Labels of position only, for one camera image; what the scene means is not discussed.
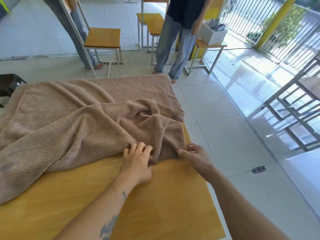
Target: jeans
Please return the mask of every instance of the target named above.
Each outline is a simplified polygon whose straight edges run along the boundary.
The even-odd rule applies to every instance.
[[[85,50],[82,47],[82,44],[81,44],[81,42],[80,42],[80,40],[78,38],[77,33],[74,31],[71,23],[69,22],[66,14],[64,13],[59,0],[43,0],[43,1],[50,7],[52,12],[57,16],[58,20],[60,21],[60,23],[62,24],[62,26],[66,30],[66,32],[69,34],[71,40],[74,43],[74,46],[75,46],[77,52],[78,52],[78,55],[79,55],[80,59],[82,60],[82,62],[84,64],[84,66],[87,69],[91,69],[90,68],[90,64],[89,64],[89,62],[87,60],[87,57],[86,57]],[[85,42],[86,39],[87,39],[87,34],[83,29],[83,25],[82,25],[82,22],[81,22],[81,19],[80,19],[80,14],[79,14],[78,7],[74,11],[72,11],[70,15],[71,15],[71,17],[73,19],[73,22],[74,22],[74,24],[75,24],[75,26],[76,26],[76,28],[77,28],[82,40],[83,40],[83,42]],[[95,61],[93,55],[90,53],[89,50],[87,50],[87,51],[89,53],[89,57],[90,57],[92,65],[95,66],[96,61]]]
[[[184,66],[187,63],[189,54],[197,36],[192,36],[191,29],[182,28],[181,24],[174,22],[169,15],[166,15],[159,38],[157,51],[155,53],[157,64],[154,66],[154,70],[156,72],[162,73],[162,69],[168,60],[171,47],[173,46],[178,33],[179,49],[177,57],[169,72],[171,79],[179,78]]]

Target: foot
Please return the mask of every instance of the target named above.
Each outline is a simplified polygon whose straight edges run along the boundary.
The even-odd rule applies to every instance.
[[[95,70],[100,70],[101,68],[103,68],[103,63],[99,63],[99,64],[95,65],[93,68]]]

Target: white tile floor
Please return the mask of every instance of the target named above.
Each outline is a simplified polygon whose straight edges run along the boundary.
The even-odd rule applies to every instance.
[[[277,88],[277,82],[268,79],[261,81],[261,75],[251,68],[246,69],[246,59],[252,59],[250,56],[232,57],[232,52],[224,51],[214,68],[215,75],[290,173],[314,209],[319,212],[320,152],[293,151],[295,146],[293,141],[284,134],[277,133],[283,125],[274,125],[274,118],[269,111],[257,109]],[[112,65],[112,76],[137,76],[150,74],[153,71],[153,67],[150,66],[150,54],[123,54],[123,60],[124,64],[120,67]],[[233,65],[234,60],[237,60],[238,67],[241,67],[239,71],[237,66]],[[107,68],[106,66],[98,71],[98,75],[106,76]],[[169,69],[170,65],[167,65],[164,71],[168,72]],[[14,72],[31,83],[93,77],[91,71],[83,68],[78,57],[0,62],[0,74],[8,72]],[[186,113],[185,123],[191,140],[206,149],[214,165],[229,177],[238,190],[292,239],[319,239],[320,227],[316,218],[215,77],[207,75],[203,69],[194,69],[189,77],[183,72],[173,87]],[[253,174],[250,171],[261,165],[266,166],[265,172]],[[210,187],[209,189],[226,230],[225,239],[230,240],[214,191]]]
[[[80,0],[90,27],[120,28],[122,50],[137,50],[137,12],[141,3]],[[145,3],[144,12],[165,15],[165,3]],[[21,0],[0,22],[0,59],[76,53],[68,33],[43,0]],[[144,32],[144,45],[147,45]]]

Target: dark t-shirt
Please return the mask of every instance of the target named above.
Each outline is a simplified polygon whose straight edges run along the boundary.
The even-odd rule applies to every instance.
[[[170,0],[167,14],[183,28],[191,29],[204,3],[205,0]]]

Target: brown knit blanket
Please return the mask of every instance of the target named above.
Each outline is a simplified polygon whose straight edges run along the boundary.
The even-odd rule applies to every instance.
[[[20,86],[0,117],[0,204],[44,172],[121,153],[134,142],[153,146],[151,163],[173,157],[185,147],[183,117],[167,75]]]

